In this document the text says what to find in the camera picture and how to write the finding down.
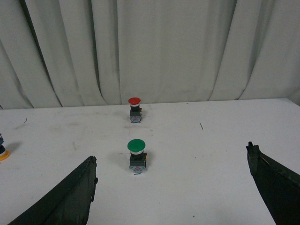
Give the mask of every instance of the yellow object edge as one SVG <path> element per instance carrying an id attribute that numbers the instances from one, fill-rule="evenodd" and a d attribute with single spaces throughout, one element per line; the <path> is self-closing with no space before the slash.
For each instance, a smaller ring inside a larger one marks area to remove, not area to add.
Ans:
<path id="1" fill-rule="evenodd" d="M 10 152 L 5 150 L 4 154 L 2 156 L 0 156 L 0 161 L 6 159 L 7 157 L 9 157 Z"/>

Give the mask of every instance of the curtain fold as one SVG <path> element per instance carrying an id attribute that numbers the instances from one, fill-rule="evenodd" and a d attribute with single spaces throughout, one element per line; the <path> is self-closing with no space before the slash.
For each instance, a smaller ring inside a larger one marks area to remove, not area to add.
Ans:
<path id="1" fill-rule="evenodd" d="M 3 0 L 0 106 L 300 105 L 299 21 L 290 0 Z"/>
<path id="2" fill-rule="evenodd" d="M 118 1 L 122 103 L 208 100 L 235 1 Z"/>
<path id="3" fill-rule="evenodd" d="M 240 99 L 289 97 L 300 86 L 300 1 L 275 1 L 262 49 Z"/>
<path id="4" fill-rule="evenodd" d="M 5 50 L 4 54 L 2 49 L 1 55 L 6 58 L 0 61 L 1 82 L 5 76 L 14 80 L 12 83 L 7 79 L 10 83 L 7 84 L 14 86 L 12 90 L 5 93 L 5 88 L 1 89 L 0 105 L 4 108 L 60 107 L 18 1 L 0 1 L 0 41 Z"/>
<path id="5" fill-rule="evenodd" d="M 251 77 L 273 1 L 238 1 L 214 91 L 215 100 L 239 99 Z"/>
<path id="6" fill-rule="evenodd" d="M 117 0 L 92 0 L 99 83 L 109 105 L 121 104 Z"/>

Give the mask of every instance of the green push button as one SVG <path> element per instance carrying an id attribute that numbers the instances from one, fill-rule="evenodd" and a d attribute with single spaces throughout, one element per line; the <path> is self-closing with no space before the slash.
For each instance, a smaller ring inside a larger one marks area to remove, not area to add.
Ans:
<path id="1" fill-rule="evenodd" d="M 130 142 L 128 142 L 128 145 L 127 145 L 127 148 L 131 152 L 140 152 L 140 151 L 143 151 L 145 147 L 146 147 L 146 144 L 141 139 L 133 139 Z"/>

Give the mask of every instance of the white tabletop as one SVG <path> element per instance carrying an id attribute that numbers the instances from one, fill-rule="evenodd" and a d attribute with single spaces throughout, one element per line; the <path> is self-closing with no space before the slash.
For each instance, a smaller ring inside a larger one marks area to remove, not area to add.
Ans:
<path id="1" fill-rule="evenodd" d="M 0 110 L 11 156 L 0 164 L 0 224 L 97 158 L 89 225 L 275 224 L 250 174 L 245 146 L 300 173 L 300 108 L 287 99 L 141 103 Z M 127 143 L 142 139 L 147 172 L 129 171 Z"/>

